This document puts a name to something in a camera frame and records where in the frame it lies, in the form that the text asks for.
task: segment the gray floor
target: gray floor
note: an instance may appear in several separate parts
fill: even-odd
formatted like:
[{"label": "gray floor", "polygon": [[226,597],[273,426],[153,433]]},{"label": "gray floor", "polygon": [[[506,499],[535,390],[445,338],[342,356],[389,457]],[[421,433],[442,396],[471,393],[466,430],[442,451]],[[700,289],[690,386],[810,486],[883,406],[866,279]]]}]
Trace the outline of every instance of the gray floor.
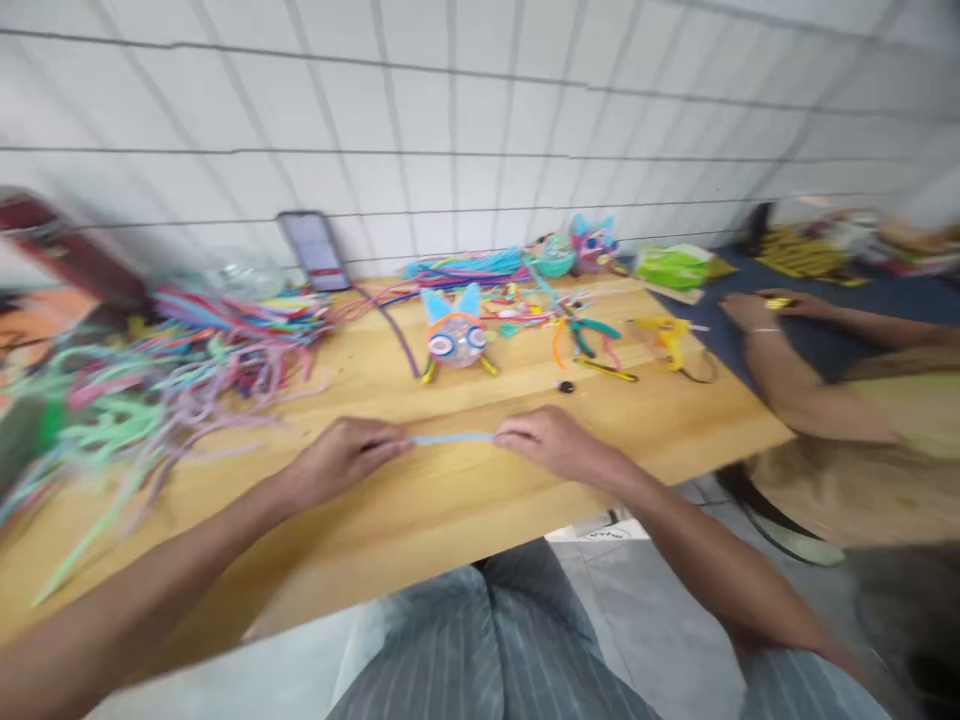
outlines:
[{"label": "gray floor", "polygon": [[[814,568],[764,540],[712,477],[678,490],[771,557],[860,660],[894,717],[921,717],[903,658],[921,640],[949,645],[960,637],[951,625],[960,595],[944,592],[960,587],[956,553],[852,553],[837,568]],[[557,543],[554,549],[610,667],[664,720],[737,717],[743,678],[730,644],[649,541]],[[322,718],[356,614],[349,609],[117,693],[90,717]]]}]

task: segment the blue table mat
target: blue table mat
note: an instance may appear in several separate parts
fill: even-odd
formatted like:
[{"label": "blue table mat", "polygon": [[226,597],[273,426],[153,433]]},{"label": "blue table mat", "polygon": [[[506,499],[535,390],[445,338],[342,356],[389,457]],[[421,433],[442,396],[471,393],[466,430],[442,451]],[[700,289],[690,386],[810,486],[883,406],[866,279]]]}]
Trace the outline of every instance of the blue table mat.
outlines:
[{"label": "blue table mat", "polygon": [[[858,288],[844,288],[818,280],[796,280],[781,275],[753,258],[741,255],[734,247],[721,248],[716,253],[738,272],[705,285],[704,296],[696,305],[684,305],[662,295],[656,297],[677,317],[710,328],[708,332],[695,331],[697,337],[754,392],[757,392],[757,386],[747,371],[741,333],[718,305],[729,293],[788,288],[816,295],[835,305],[910,320],[960,325],[960,292],[938,278],[895,278],[870,267],[856,267],[855,272],[870,278],[871,282]],[[821,320],[787,317],[781,321],[781,327],[801,357],[827,382],[843,379],[847,370],[859,360],[885,352],[883,348]]]}]

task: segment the yellow glue gun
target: yellow glue gun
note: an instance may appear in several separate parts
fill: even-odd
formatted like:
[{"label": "yellow glue gun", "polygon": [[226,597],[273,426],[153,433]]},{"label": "yellow glue gun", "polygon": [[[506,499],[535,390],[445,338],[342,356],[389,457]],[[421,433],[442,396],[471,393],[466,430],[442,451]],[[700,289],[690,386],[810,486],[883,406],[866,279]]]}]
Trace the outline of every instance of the yellow glue gun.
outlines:
[{"label": "yellow glue gun", "polygon": [[668,316],[650,316],[634,318],[637,327],[657,333],[657,346],[667,351],[667,369],[679,370],[683,367],[683,351],[680,350],[680,338],[690,332],[690,322],[682,318]]}]

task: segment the pliers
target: pliers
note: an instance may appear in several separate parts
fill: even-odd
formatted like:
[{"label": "pliers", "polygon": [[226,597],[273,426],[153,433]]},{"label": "pliers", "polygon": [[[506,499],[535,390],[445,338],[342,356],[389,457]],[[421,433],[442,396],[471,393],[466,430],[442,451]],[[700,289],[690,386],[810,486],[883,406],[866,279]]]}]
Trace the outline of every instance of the pliers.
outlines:
[{"label": "pliers", "polygon": [[619,340],[621,335],[620,331],[616,328],[612,328],[606,323],[602,323],[598,320],[591,320],[590,318],[579,318],[573,314],[573,311],[570,310],[566,305],[560,304],[560,307],[567,314],[567,326],[570,328],[570,331],[573,333],[573,342],[580,352],[586,355],[588,358],[595,358],[597,354],[593,351],[587,341],[583,339],[582,328],[590,328],[591,330],[596,330],[598,333],[602,333],[609,338],[614,340]]}]

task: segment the red container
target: red container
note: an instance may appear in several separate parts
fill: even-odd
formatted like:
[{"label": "red container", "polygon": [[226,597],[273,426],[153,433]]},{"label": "red container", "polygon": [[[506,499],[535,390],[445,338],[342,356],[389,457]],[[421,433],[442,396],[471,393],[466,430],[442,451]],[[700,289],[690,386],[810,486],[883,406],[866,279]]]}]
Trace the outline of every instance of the red container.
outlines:
[{"label": "red container", "polygon": [[0,235],[50,274],[104,305],[126,312],[149,307],[139,277],[27,190],[0,187]]}]

